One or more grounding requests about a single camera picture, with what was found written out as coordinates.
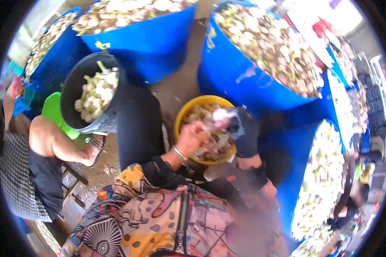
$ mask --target zipper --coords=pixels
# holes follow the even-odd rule
[[[179,223],[177,225],[177,232],[175,238],[175,252],[178,254],[185,254],[185,234],[186,234],[186,223],[187,223],[187,212],[189,204],[189,193],[183,192],[181,195]]]

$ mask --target knee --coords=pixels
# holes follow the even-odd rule
[[[57,126],[53,121],[42,115],[36,116],[30,125],[29,138],[30,140],[43,140],[44,137],[52,135],[52,131],[56,128]]]

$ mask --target black glove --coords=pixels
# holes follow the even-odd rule
[[[243,107],[236,107],[232,110],[237,110],[237,116],[232,118],[228,132],[235,142],[237,157],[253,157],[258,153],[259,121]]]

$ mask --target black shirt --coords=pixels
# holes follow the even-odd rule
[[[333,220],[333,219],[328,219],[327,220],[327,223],[329,225],[331,225],[333,229],[342,229],[344,226],[349,224],[353,220],[354,215],[359,210],[359,208],[356,207],[356,205],[353,202],[351,197],[347,200],[346,206],[347,206],[346,217],[344,217],[344,218],[337,218],[336,219],[336,223],[335,223],[335,220]]]

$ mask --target yellow bowl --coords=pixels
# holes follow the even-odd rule
[[[181,110],[179,111],[179,113],[177,114],[177,117],[176,117],[176,121],[175,121],[175,138],[176,138],[176,141],[179,140],[180,124],[181,124],[183,118],[186,116],[186,114],[189,113],[196,105],[206,105],[206,104],[210,105],[210,104],[213,104],[215,102],[218,103],[221,107],[226,108],[226,109],[234,107],[234,105],[232,105],[228,100],[221,98],[221,97],[218,97],[216,95],[202,95],[202,96],[198,96],[198,97],[193,98],[192,100],[188,101],[181,108]],[[237,152],[236,146],[233,145],[233,154],[235,155],[236,152]],[[210,161],[200,161],[200,160],[196,160],[196,159],[190,157],[190,159],[192,161],[195,161],[195,162],[198,162],[198,163],[204,164],[204,165],[222,164],[224,162],[227,162],[230,158],[231,158],[231,156],[223,158],[217,162],[210,162]]]

